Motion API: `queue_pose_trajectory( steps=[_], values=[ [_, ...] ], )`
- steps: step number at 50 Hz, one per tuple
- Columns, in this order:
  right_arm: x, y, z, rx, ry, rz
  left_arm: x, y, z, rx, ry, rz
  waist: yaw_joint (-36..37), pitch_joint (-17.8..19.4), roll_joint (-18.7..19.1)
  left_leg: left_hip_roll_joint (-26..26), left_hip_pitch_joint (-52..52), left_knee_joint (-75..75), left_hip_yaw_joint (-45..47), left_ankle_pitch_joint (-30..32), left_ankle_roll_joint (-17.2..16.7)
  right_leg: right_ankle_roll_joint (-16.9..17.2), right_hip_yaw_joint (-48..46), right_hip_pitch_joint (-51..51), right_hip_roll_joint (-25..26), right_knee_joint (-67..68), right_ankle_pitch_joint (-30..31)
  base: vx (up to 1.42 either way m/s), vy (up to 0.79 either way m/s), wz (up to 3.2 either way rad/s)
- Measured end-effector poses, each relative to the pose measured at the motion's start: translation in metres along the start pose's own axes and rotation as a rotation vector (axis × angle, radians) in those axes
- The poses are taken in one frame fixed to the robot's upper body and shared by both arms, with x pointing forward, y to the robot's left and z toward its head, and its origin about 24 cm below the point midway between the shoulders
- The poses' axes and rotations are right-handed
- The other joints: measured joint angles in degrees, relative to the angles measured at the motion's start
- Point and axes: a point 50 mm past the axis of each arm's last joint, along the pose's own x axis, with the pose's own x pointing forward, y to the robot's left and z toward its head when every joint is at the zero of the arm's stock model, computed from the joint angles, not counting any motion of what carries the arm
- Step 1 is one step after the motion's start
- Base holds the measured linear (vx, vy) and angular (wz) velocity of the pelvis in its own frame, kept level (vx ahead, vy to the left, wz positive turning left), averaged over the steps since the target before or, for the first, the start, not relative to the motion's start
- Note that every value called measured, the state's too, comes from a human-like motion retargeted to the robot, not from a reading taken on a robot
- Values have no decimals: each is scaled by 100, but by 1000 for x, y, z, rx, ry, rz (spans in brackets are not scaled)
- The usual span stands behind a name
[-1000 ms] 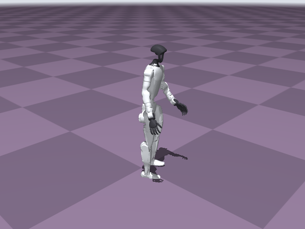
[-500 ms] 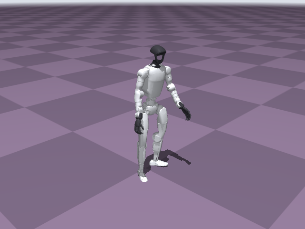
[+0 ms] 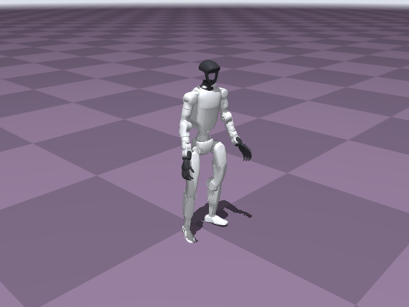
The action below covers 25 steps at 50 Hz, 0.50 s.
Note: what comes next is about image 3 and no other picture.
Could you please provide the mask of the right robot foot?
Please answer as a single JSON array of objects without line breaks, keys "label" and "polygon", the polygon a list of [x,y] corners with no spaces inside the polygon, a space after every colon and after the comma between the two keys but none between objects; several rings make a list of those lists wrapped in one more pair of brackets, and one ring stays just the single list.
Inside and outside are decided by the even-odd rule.
[{"label": "right robot foot", "polygon": [[191,230],[188,230],[187,227],[186,227],[186,231],[184,230],[184,226],[182,226],[182,229],[181,229],[181,230],[182,230],[182,232],[183,232],[183,234],[184,234],[185,239],[186,239],[188,242],[193,243],[193,242],[196,241],[196,239],[195,239],[193,233],[191,232]]}]

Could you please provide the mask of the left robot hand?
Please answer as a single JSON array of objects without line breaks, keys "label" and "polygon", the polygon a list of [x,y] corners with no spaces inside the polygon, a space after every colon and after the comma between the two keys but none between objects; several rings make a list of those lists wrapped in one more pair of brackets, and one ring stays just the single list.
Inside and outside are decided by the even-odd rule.
[{"label": "left robot hand", "polygon": [[236,144],[235,146],[238,146],[239,150],[242,152],[243,161],[245,160],[245,156],[246,156],[246,161],[247,160],[249,161],[252,158],[251,149],[245,144],[243,144],[242,140],[239,137],[236,137],[236,141],[238,142],[238,144]]}]

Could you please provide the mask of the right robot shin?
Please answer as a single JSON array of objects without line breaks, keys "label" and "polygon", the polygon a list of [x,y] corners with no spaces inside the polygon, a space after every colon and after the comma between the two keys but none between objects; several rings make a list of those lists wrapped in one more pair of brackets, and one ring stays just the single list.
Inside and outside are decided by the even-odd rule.
[{"label": "right robot shin", "polygon": [[190,222],[191,218],[194,213],[194,198],[191,197],[189,200],[186,197],[186,190],[183,191],[183,202],[182,202],[182,209],[183,209],[183,216],[184,216],[184,230],[186,231],[186,227],[190,230]]}]

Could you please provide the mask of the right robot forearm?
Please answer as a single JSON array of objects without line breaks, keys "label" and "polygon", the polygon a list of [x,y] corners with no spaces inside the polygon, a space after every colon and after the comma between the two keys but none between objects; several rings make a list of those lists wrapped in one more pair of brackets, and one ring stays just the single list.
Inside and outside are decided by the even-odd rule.
[{"label": "right robot forearm", "polygon": [[187,152],[191,151],[191,145],[190,145],[190,133],[187,132],[187,124],[185,122],[180,123],[179,135],[181,138],[181,149],[183,151],[182,156],[186,157]]}]

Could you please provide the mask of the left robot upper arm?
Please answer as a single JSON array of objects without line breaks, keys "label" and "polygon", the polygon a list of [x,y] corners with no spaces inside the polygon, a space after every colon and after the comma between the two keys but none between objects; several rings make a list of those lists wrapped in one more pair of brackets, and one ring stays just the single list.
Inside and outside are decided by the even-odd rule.
[{"label": "left robot upper arm", "polygon": [[232,120],[231,113],[228,111],[228,91],[227,89],[220,88],[222,92],[220,102],[220,120],[222,122],[228,122]]}]

